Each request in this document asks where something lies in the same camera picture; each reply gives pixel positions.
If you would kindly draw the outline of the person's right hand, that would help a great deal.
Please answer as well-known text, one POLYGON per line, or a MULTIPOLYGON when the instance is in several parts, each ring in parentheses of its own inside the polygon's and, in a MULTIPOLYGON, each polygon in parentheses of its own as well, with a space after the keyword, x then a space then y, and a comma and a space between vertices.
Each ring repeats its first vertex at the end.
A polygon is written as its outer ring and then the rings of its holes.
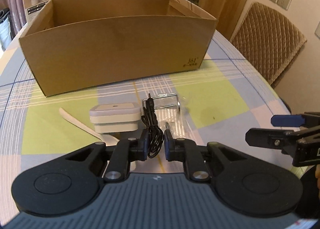
POLYGON ((320 165, 316 166, 315 178, 317 179, 317 188, 320 190, 320 165))

